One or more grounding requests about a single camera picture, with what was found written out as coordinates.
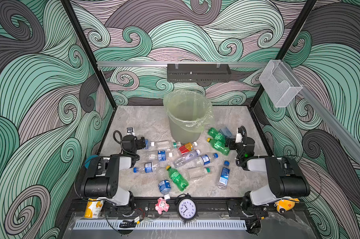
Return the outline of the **pink plush toy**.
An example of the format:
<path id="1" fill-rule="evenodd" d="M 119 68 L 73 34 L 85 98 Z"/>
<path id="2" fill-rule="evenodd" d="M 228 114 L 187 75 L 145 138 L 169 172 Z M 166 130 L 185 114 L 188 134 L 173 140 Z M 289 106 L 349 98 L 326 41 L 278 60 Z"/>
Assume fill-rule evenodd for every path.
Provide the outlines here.
<path id="1" fill-rule="evenodd" d="M 155 210 L 159 215 L 161 215 L 163 212 L 168 212 L 170 208 L 170 205 L 167 203 L 167 201 L 164 198 L 159 198 L 157 200 L 157 204 L 155 205 Z"/>

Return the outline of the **clear acrylic wall holder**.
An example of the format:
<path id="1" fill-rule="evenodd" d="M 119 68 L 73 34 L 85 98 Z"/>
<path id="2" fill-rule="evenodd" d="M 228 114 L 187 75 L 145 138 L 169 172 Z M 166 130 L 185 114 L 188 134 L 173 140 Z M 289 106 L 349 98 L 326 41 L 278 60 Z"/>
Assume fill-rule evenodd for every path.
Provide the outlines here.
<path id="1" fill-rule="evenodd" d="M 259 81 L 276 108 L 287 107 L 303 88 L 293 69 L 282 60 L 270 60 Z"/>

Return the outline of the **long clear bottle white cap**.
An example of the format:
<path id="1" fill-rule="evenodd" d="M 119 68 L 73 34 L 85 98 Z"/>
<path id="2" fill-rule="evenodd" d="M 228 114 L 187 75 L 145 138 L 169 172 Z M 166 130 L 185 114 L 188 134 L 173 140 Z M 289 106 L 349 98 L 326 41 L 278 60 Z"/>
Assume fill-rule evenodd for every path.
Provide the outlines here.
<path id="1" fill-rule="evenodd" d="M 200 154 L 201 154 L 201 151 L 199 149 L 192 150 L 192 151 L 186 153 L 185 155 L 179 157 L 178 159 L 176 159 L 174 161 L 174 167 L 175 168 L 181 167 L 184 164 L 187 164 L 190 161 L 197 158 L 198 156 L 200 156 Z"/>

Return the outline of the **light blue square bottle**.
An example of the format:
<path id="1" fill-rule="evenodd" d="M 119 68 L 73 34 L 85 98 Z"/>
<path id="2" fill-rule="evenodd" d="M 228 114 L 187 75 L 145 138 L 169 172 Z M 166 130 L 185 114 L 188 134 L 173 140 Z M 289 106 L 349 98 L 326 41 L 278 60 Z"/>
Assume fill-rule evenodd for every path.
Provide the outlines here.
<path id="1" fill-rule="evenodd" d="M 225 126 L 220 128 L 219 132 L 223 134 L 226 138 L 232 138 L 232 132 Z"/>

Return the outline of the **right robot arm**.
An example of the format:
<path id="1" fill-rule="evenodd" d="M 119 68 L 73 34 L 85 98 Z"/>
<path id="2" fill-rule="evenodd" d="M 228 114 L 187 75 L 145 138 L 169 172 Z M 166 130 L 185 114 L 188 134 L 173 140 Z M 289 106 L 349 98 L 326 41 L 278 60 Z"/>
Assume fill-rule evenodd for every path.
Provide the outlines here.
<path id="1" fill-rule="evenodd" d="M 237 152 L 236 165 L 245 171 L 265 172 L 268 183 L 260 189 L 248 191 L 243 197 L 243 209 L 276 202 L 292 205 L 300 197 L 310 195 L 310 186 L 298 163 L 290 156 L 255 156 L 255 141 L 248 137 L 241 141 L 226 140 L 225 146 Z"/>

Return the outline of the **tall bottle blue sky label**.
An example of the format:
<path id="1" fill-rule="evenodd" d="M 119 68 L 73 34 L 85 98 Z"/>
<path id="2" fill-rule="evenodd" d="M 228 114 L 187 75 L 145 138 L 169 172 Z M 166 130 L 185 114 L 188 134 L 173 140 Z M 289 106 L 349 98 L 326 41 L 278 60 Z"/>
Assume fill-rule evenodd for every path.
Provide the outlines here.
<path id="1" fill-rule="evenodd" d="M 230 176 L 230 163 L 226 160 L 223 163 L 223 167 L 220 172 L 220 176 L 218 179 L 217 187 L 220 189 L 226 189 L 229 181 Z"/>

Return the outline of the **green bottle yellow cap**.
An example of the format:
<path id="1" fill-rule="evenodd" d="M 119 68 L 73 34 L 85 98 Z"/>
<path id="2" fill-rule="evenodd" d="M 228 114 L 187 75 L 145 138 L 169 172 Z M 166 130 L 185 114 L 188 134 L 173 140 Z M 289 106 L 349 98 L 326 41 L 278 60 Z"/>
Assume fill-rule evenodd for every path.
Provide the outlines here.
<path id="1" fill-rule="evenodd" d="M 219 151 L 221 154 L 225 156 L 229 155 L 230 149 L 228 147 L 225 147 L 225 143 L 213 138 L 207 138 L 207 142 L 213 149 Z"/>

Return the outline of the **clear bottle blue label white cap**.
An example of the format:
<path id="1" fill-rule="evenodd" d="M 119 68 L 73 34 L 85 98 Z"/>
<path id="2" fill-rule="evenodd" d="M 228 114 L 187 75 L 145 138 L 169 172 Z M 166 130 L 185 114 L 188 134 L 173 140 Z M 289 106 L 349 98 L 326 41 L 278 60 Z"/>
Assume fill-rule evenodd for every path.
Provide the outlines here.
<path id="1" fill-rule="evenodd" d="M 158 150 L 158 151 L 148 151 L 146 153 L 146 158 L 149 161 L 157 160 L 159 162 L 164 162 L 174 157 L 174 153 L 171 151 Z"/>

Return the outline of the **aluminium wall rail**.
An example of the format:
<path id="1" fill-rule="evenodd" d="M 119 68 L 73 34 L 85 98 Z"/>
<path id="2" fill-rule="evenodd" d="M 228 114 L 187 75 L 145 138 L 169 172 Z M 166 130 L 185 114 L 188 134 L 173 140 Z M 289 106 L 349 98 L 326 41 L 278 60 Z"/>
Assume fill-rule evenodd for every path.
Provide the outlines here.
<path id="1" fill-rule="evenodd" d="M 268 62 L 166 62 L 166 61 L 97 61 L 98 67 L 167 67 L 168 64 L 227 64 L 232 68 L 263 68 Z"/>
<path id="2" fill-rule="evenodd" d="M 344 114 L 349 116 L 347 122 L 360 120 L 360 110 L 355 109 L 355 104 L 349 104 L 349 109 L 345 108 L 350 96 L 346 95 L 343 89 L 338 93 L 330 90 L 317 73 L 306 67 L 297 67 L 297 71 L 294 71 L 289 64 L 285 62 L 282 64 L 286 68 L 286 78 L 292 85 L 301 88 L 299 93 L 309 102 L 333 135 L 339 139 L 346 151 L 360 165 L 360 135 L 355 132 L 351 133 L 342 124 L 342 121 L 335 117 L 343 109 Z"/>

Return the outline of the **aluminium wall rail right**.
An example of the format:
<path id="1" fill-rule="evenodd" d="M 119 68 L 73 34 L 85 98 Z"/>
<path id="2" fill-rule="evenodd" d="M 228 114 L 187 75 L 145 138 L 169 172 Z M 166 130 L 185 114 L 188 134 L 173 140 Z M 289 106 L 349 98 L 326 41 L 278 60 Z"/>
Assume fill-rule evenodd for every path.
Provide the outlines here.
<path id="1" fill-rule="evenodd" d="M 282 64 L 286 68 L 286 78 L 292 85 L 301 88 L 299 93 L 309 102 L 333 135 L 339 139 L 346 151 L 360 165 L 360 135 L 355 132 L 351 133 L 342 124 L 342 121 L 335 117 L 343 109 L 344 114 L 349 116 L 347 122 L 360 120 L 360 110 L 355 109 L 355 104 L 349 104 L 349 109 L 345 108 L 350 96 L 346 95 L 343 89 L 338 93 L 330 90 L 317 73 L 306 67 L 297 67 L 297 71 L 294 71 L 289 64 L 285 62 Z"/>

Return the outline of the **crushed bottle blue label front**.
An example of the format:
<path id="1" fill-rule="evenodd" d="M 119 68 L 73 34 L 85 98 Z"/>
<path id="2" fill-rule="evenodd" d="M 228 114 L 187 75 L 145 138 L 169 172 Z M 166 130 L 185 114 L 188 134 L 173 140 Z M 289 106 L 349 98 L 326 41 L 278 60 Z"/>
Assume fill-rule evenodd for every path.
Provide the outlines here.
<path id="1" fill-rule="evenodd" d="M 169 181 L 169 175 L 165 168 L 159 168 L 157 171 L 158 178 L 158 189 L 160 193 L 164 196 L 165 200 L 169 200 L 171 198 L 171 184 Z"/>

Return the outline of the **teal round lid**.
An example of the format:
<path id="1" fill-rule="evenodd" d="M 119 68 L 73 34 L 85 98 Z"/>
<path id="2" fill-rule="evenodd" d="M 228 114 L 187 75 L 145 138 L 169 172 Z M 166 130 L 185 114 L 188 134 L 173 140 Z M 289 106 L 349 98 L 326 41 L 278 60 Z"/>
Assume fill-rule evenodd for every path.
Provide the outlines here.
<path id="1" fill-rule="evenodd" d="M 84 167 L 85 167 L 86 169 L 88 169 L 90 162 L 91 162 L 94 158 L 97 158 L 97 157 L 98 157 L 98 155 L 91 155 L 91 156 L 89 156 L 89 157 L 86 159 L 85 163 L 84 163 Z"/>

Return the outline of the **green Sprite bottle centre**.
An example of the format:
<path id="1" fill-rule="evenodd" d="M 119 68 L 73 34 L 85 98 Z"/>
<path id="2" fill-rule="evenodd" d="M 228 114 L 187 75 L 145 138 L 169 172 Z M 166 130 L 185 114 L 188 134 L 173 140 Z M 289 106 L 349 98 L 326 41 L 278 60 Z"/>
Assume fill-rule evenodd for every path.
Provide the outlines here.
<path id="1" fill-rule="evenodd" d="M 188 181 L 174 168 L 166 166 L 166 170 L 169 174 L 169 178 L 174 182 L 177 188 L 183 192 L 188 186 Z"/>

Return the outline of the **red yellow label bottle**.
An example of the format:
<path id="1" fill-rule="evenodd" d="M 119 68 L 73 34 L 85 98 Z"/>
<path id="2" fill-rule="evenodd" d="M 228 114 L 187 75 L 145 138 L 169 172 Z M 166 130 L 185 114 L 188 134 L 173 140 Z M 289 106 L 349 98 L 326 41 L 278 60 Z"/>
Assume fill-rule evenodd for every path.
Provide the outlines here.
<path id="1" fill-rule="evenodd" d="M 189 142 L 189 143 L 186 143 L 186 144 L 182 145 L 179 148 L 179 152 L 180 152 L 181 155 L 184 155 L 184 154 L 194 150 L 197 146 L 198 146 L 198 143 L 196 141 Z"/>

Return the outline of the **square clear bottle green band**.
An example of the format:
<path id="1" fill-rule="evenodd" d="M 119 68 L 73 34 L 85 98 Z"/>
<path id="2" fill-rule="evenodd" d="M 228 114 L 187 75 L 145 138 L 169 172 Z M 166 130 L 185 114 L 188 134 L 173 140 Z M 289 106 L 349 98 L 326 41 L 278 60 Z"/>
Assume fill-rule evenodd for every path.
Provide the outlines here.
<path id="1" fill-rule="evenodd" d="M 187 170 L 187 174 L 190 180 L 197 180 L 214 173 L 214 171 L 215 168 L 213 166 L 210 167 L 200 166 L 200 167 L 189 168 Z"/>

